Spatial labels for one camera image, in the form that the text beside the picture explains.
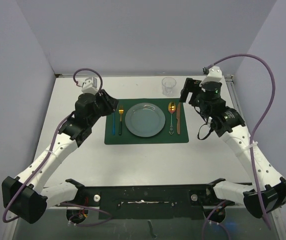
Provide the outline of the blue metallic fork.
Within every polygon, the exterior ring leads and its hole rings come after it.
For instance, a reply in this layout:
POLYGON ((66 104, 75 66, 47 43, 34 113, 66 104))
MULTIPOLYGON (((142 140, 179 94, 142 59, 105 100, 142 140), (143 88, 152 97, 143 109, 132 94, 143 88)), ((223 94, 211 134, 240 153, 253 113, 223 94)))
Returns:
POLYGON ((116 134, 116 112, 112 114, 112 135, 116 134))

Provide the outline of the brown knife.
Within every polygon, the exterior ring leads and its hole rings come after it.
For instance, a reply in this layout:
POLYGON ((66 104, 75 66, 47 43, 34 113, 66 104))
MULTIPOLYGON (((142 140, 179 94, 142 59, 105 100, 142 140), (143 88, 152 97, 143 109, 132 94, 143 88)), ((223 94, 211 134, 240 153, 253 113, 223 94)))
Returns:
POLYGON ((176 132, 178 135, 181 134, 181 103, 179 102, 177 104, 177 109, 176 109, 176 132))

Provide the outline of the gold fork green handle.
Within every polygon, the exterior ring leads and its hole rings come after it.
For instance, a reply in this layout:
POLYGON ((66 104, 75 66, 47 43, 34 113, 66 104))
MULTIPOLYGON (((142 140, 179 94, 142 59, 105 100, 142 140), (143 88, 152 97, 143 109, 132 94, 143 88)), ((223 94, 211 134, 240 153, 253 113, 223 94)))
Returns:
POLYGON ((120 105, 118 108, 119 113, 119 126, 118 126, 118 135, 121 136, 123 133, 123 114, 124 114, 124 106, 120 105))

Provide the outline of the gold spoon green handle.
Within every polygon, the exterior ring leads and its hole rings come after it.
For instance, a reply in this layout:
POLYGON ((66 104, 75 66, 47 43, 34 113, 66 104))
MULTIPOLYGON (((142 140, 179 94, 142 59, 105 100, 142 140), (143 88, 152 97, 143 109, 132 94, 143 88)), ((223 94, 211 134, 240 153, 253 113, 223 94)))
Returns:
POLYGON ((168 104, 168 111, 170 113, 170 126, 169 126, 169 134, 170 135, 173 135, 174 134, 174 127, 173 127, 173 114, 175 113, 176 111, 176 104, 171 101, 169 104, 168 104))

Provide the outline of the clear drinking glass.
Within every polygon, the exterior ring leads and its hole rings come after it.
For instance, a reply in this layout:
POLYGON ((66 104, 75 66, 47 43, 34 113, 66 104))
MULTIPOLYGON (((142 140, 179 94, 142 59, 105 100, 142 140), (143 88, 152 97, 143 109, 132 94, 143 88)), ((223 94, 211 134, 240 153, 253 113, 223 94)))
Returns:
POLYGON ((173 93, 173 89, 176 86, 177 82, 173 77, 165 77, 161 81, 162 85, 162 94, 169 97, 173 93))

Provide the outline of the dark green placemat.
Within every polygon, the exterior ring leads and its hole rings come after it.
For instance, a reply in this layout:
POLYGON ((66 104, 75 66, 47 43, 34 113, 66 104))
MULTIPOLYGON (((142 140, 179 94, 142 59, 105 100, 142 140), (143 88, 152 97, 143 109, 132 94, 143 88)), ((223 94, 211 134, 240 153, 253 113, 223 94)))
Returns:
POLYGON ((180 109, 180 135, 177 134, 177 119, 176 114, 172 116, 173 135, 169 134, 170 128, 170 113, 168 105, 174 102, 178 106, 179 98, 134 98, 134 99, 120 99, 118 106, 123 105, 124 113, 122 115, 122 135, 119 135, 119 111, 115 111, 115 135, 112 134, 113 128, 113 114, 106 117, 105 137, 104 143, 106 145, 130 145, 130 144, 173 144, 173 143, 188 143, 188 129, 186 124, 186 117, 184 106, 181 104, 180 109), (165 125, 163 129, 152 137, 139 137, 132 134, 126 127, 125 116, 127 111, 134 105, 139 103, 150 103, 158 106, 165 114, 165 125))

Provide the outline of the grey-blue round plate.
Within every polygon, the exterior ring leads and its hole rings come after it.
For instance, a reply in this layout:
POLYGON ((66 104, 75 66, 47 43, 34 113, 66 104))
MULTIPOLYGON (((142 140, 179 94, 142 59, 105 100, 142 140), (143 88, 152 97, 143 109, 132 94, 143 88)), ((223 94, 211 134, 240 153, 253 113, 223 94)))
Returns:
POLYGON ((164 112, 155 104, 138 103, 125 115, 125 125, 135 136, 149 138, 157 135, 165 126, 164 112))

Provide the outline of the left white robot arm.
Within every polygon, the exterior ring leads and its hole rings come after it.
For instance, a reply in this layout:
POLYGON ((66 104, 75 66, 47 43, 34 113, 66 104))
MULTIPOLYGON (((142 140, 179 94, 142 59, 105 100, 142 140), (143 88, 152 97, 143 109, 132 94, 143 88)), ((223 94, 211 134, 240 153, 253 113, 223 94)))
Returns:
POLYGON ((90 136, 99 118, 113 114, 118 104, 119 101, 103 89, 78 97, 75 110, 58 124, 42 154, 16 177, 8 176, 2 182, 4 223, 11 222, 8 212, 33 224, 50 207, 65 202, 75 206, 83 203, 85 193, 79 189, 82 184, 74 180, 54 187, 44 186, 62 162, 90 136))

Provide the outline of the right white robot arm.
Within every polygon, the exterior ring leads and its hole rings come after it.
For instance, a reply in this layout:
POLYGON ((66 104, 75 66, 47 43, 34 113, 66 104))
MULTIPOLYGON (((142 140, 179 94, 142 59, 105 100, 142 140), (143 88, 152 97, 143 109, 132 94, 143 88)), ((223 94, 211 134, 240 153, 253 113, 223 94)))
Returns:
POLYGON ((221 98, 221 82, 187 78, 179 101, 188 102, 209 125, 210 133, 227 144, 246 171, 251 184, 219 178, 207 184, 205 197, 213 205, 222 200, 242 204, 255 218, 263 218, 286 203, 286 178, 267 160, 254 142, 239 112, 221 98))

